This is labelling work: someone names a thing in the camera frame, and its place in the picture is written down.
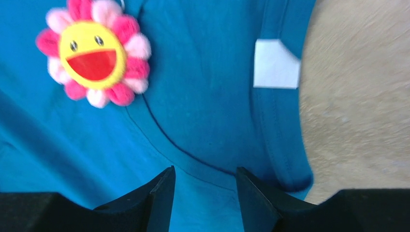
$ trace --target white label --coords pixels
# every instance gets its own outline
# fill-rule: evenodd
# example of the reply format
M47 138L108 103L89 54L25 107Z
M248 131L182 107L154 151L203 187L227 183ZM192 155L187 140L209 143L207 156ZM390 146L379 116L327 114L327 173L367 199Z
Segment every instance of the white label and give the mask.
M280 40L258 39L253 87L298 88L300 64L300 60Z

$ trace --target blue fabric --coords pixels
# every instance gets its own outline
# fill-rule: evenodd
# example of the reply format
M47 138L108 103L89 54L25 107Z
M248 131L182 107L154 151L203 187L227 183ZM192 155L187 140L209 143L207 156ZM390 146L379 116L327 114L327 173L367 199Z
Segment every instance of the blue fabric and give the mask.
M0 2L0 191L58 191L93 208L174 165L172 232L243 230L237 166L304 198L299 92L253 88L252 74L258 38L301 58L314 3L126 1L152 43L150 87L101 110L69 100L34 45L65 0Z

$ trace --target table surface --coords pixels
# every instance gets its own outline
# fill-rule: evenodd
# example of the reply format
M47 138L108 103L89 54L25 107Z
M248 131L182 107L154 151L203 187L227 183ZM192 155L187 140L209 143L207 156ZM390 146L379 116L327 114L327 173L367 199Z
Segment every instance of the table surface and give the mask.
M307 201L410 188L410 1L318 0L300 91Z

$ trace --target petal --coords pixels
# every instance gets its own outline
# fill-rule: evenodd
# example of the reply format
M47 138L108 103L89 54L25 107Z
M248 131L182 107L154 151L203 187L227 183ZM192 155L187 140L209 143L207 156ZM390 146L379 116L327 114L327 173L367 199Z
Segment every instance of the petal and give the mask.
M147 60L151 56L151 46L145 35L138 33L133 35L124 45L125 51L130 57L138 57Z
M95 22L111 28L114 21L122 15L122 8L112 0L97 0L92 4L92 18Z
M75 80L71 80L64 86L64 90L67 93L67 96L72 100L80 100L86 97L87 89L78 84Z
M92 20L91 4L92 0L68 0L67 7L71 18L74 21Z
M61 34L69 25L73 23L73 19L65 9L51 9L46 17L47 25L58 34Z
M148 62L140 58L128 57L125 78L145 79L149 74Z
M144 93L145 90L148 88L148 80L147 79L124 79L122 81L126 84L130 89L132 89L135 93L141 94Z
M118 83L105 91L110 100L119 105L127 106L134 100L134 92L124 83Z
M60 36L50 29L45 29L36 38L38 49L49 57L59 56Z
M117 35L119 41L125 44L130 38L140 31L140 27L135 18L129 15L118 17L113 24L112 30Z
M103 90L89 89L87 99L92 106L100 109L104 108L110 102L110 99Z
M61 65L59 58L48 58L48 73L59 84L66 84L71 80L71 77Z

